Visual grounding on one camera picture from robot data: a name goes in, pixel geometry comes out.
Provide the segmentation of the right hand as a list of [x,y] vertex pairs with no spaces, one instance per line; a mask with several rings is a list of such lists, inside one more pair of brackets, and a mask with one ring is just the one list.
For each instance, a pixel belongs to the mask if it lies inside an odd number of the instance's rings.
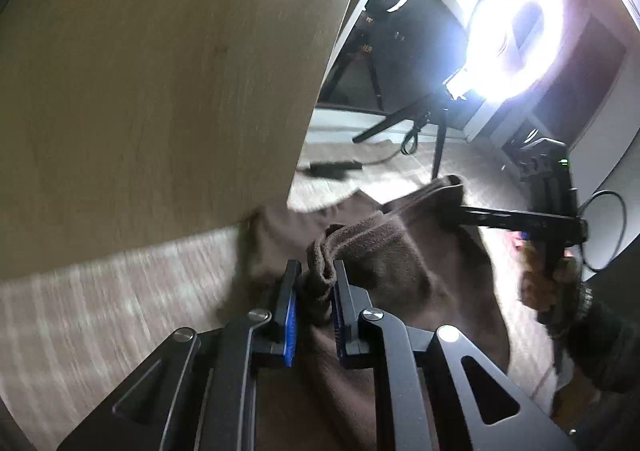
[[544,257],[528,242],[518,250],[520,301],[536,312],[548,312],[556,305],[574,308],[579,297],[582,269],[573,254],[566,252],[554,270],[544,270]]

